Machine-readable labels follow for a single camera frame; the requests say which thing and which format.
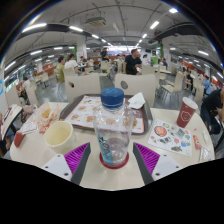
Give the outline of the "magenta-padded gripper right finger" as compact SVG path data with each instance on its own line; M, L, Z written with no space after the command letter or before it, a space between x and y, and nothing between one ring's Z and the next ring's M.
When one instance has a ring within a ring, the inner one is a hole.
M136 142L133 143L133 153L145 185L182 169L182 166L167 154L159 155Z

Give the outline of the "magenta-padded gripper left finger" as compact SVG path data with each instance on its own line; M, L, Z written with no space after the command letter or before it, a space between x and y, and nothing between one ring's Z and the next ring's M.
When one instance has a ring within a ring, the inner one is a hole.
M85 143L65 155L56 154L42 169L79 185L90 153L90 143Z

